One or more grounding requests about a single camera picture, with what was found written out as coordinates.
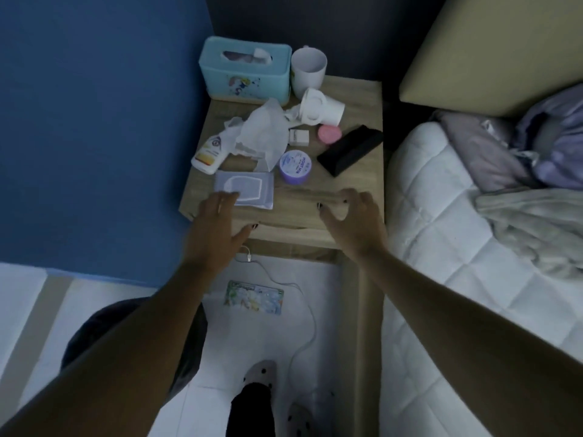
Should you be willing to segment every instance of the tissue box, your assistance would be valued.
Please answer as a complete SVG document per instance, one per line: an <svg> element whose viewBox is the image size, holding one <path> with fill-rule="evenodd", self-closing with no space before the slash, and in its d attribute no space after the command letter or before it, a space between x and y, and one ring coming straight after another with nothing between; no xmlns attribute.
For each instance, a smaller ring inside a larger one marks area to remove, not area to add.
<svg viewBox="0 0 583 437"><path fill-rule="evenodd" d="M210 36L198 60L206 90L214 100L260 104L275 98L286 105L291 50L287 44Z"/></svg>

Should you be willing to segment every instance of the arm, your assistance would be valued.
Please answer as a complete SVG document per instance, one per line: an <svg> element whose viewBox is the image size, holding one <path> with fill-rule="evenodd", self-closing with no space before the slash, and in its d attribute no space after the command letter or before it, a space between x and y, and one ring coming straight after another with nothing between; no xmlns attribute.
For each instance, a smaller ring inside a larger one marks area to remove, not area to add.
<svg viewBox="0 0 583 437"><path fill-rule="evenodd" d="M231 237L237 194L200 204L168 283L62 372L0 437L146 436L164 403L202 296L249 236Z"/></svg>
<svg viewBox="0 0 583 437"><path fill-rule="evenodd" d="M583 432L583 365L408 267L387 250L369 193L343 191L345 220L321 218L342 250L399 309L436 366L495 436Z"/></svg>

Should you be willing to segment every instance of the shoe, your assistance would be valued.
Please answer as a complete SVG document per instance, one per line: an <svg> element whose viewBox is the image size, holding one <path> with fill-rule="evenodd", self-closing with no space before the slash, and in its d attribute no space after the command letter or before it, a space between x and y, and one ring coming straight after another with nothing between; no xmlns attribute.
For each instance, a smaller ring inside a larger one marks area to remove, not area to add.
<svg viewBox="0 0 583 437"><path fill-rule="evenodd" d="M278 366L273 360L263 360L253 365L245 374L243 383L247 386L250 383L261 383L271 389L271 398L275 392L275 382L278 380Z"/></svg>
<svg viewBox="0 0 583 437"><path fill-rule="evenodd" d="M296 403L290 406L288 412L288 437L315 437L316 424L310 411Z"/></svg>

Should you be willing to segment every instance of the wooden tabletop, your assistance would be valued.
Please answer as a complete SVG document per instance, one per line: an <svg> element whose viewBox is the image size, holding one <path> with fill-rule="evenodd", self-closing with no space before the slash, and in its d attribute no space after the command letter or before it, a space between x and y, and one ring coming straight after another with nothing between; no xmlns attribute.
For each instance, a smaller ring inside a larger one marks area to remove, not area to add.
<svg viewBox="0 0 583 437"><path fill-rule="evenodd" d="M354 80L326 76L322 92L346 104L340 122L343 133L365 124L372 129L383 130L383 100L381 83L378 81ZM298 103L292 96L284 107L288 109ZM209 110L200 143L224 129L224 122L232 117L246 119L258 105L238 102L210 102ZM310 131L310 146L297 148L312 158L312 170L308 180L300 186L283 182L277 168L274 169L275 190L273 210L260 210L253 207L236 207L233 212L233 232L249 223L259 223L252 238L273 242L298 245L311 245L336 248L335 242L319 219L317 202L329 205L340 218L346 216L347 205L337 192L343 188L354 187L359 191L369 191L384 212L383 147L378 146L371 153L333 178L316 160L316 156L327 146L318 141L316 127L300 126L297 129ZM242 156L229 155L221 166L224 171L252 171L256 161ZM189 219L198 212L200 201L213 191L214 175L206 175L191 168L179 210Z"/></svg>

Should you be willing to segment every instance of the black bag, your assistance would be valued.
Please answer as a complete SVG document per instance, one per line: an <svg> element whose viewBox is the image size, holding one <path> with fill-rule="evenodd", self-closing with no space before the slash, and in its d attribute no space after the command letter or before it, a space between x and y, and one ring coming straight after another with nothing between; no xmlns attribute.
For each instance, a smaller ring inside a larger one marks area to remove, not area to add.
<svg viewBox="0 0 583 437"><path fill-rule="evenodd" d="M61 361L61 371L148 299L138 298L116 302L100 309L92 315L69 340ZM193 323L190 325L190 330L188 331L186 342L182 349L182 355L180 356L179 366L174 374L174 380L172 381L164 404L168 403L188 385L198 372L202 357L202 347L205 344L207 326L208 322L206 321L205 310L202 308L202 304L200 304L194 316Z"/></svg>

